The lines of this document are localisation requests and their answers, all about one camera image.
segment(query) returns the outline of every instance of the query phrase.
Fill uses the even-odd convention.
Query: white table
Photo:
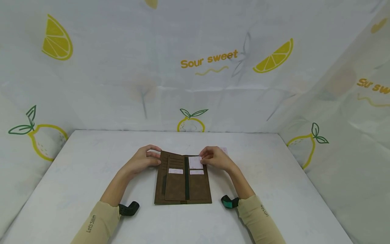
[[[70,243],[118,169],[144,145],[198,154],[206,145],[229,156],[263,201],[288,244],[352,242],[277,134],[75,131],[2,239],[4,244]],[[251,243],[237,210],[220,198],[236,193],[228,176],[209,168],[212,204],[154,205],[156,169],[133,179],[122,199],[140,204],[122,217],[111,242]]]

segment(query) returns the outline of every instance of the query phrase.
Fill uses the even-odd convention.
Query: finger
[[[161,151],[161,148],[159,148],[158,146],[155,146],[155,145],[147,145],[147,146],[141,147],[140,149],[142,149],[145,152],[147,152],[149,150]]]
[[[146,160],[149,166],[157,166],[161,164],[161,161],[155,158],[147,158]]]
[[[201,164],[210,164],[211,163],[211,159],[202,159],[200,161]]]
[[[214,149],[215,148],[216,148],[216,146],[207,146],[207,147],[203,148],[203,150],[200,152],[199,156],[203,156],[207,152],[208,153],[214,153]]]
[[[205,154],[202,155],[202,158],[203,158],[203,159],[204,159],[204,158],[207,158],[207,157],[210,156],[210,155],[214,155],[214,154],[209,153],[209,152],[206,152]]]
[[[147,151],[147,152],[146,152],[146,156],[147,156],[147,157],[154,157],[154,158],[156,158],[156,159],[159,159],[159,158],[160,158],[160,154],[155,153],[155,152],[152,152],[152,151]]]

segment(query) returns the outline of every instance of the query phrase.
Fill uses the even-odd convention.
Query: card
[[[226,153],[226,155],[228,155],[227,154],[227,148],[224,148],[224,147],[220,147],[221,149],[222,149],[222,151],[224,152],[224,153]]]
[[[204,175],[203,170],[190,170],[190,175]]]
[[[169,174],[183,174],[183,170],[182,169],[169,169],[168,170],[168,173]]]
[[[203,169],[203,164],[200,163],[202,157],[188,157],[190,169]]]

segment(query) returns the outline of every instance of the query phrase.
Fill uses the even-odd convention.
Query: sleeve
[[[118,225],[119,207],[97,202],[71,244],[106,244]]]
[[[238,213],[256,244],[285,244],[278,227],[257,196],[241,199],[238,202]]]

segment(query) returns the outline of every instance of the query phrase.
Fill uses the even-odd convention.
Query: wallet
[[[190,169],[189,157],[197,155],[161,151],[155,204],[212,203],[207,166],[203,165],[203,169]]]

